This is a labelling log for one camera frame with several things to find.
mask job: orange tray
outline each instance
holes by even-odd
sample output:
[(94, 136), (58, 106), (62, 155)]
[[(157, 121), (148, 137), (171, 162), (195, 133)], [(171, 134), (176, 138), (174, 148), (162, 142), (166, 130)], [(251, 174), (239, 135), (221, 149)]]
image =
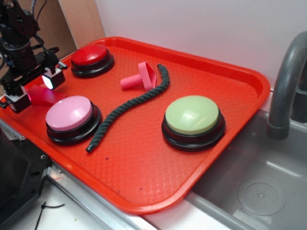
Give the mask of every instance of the orange tray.
[[(49, 106), (32, 105), (18, 115), (10, 109), (0, 110), (0, 118), (54, 162), (129, 213), (154, 213), (180, 201), (270, 93), (266, 78), (250, 69), (121, 37), (94, 43), (104, 44), (113, 54), (113, 69), (99, 77), (80, 79), (68, 68), (64, 71), (66, 82), (56, 91), (89, 98), (106, 117), (117, 106), (145, 93), (142, 86), (123, 90), (119, 84), (122, 78), (137, 74), (138, 64), (144, 61), (154, 68), (157, 85), (162, 81), (157, 64), (168, 69), (169, 88), (120, 116), (91, 154), (85, 151), (89, 140), (70, 147), (51, 142), (45, 125)], [(70, 56), (63, 59), (69, 67), (70, 61)], [(41, 78), (33, 83), (41, 84)], [(225, 117), (225, 136), (211, 149), (179, 151), (163, 139), (161, 124), (166, 108), (187, 95), (211, 98)]]

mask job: sink drain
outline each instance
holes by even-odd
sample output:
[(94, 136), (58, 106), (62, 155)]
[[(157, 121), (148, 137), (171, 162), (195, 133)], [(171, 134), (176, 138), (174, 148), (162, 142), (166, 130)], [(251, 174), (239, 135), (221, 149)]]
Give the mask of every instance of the sink drain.
[(265, 177), (244, 181), (239, 187), (238, 198), (246, 210), (260, 216), (273, 215), (282, 210), (286, 203), (284, 190)]

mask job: pink plastic part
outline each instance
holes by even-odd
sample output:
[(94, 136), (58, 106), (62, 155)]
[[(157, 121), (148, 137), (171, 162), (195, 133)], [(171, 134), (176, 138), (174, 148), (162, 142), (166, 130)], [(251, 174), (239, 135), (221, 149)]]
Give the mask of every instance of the pink plastic part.
[(153, 68), (145, 61), (139, 64), (140, 73), (120, 81), (123, 89), (128, 89), (137, 85), (144, 85), (146, 91), (152, 90), (156, 86), (157, 77)]
[(55, 131), (69, 131), (91, 116), (91, 101), (83, 96), (67, 97), (55, 103), (46, 114), (46, 123)]
[(38, 85), (33, 85), (27, 93), (30, 97), (32, 105), (52, 106), (56, 102), (66, 97), (66, 94), (53, 91)]

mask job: green button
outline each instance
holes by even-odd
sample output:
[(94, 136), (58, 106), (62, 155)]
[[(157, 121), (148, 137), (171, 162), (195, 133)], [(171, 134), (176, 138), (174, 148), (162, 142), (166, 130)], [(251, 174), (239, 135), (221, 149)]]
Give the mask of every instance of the green button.
[(184, 135), (207, 132), (218, 121), (219, 108), (209, 98), (186, 96), (172, 102), (165, 113), (168, 126)]

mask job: stainless steel sink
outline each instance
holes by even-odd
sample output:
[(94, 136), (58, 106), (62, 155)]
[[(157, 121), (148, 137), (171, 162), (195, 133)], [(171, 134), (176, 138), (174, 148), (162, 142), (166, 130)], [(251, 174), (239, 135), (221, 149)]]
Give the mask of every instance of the stainless steel sink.
[(218, 219), (241, 229), (305, 230), (307, 126), (292, 121), (287, 139), (272, 140), (267, 118), (257, 112), (187, 199), (203, 210), (218, 210)]

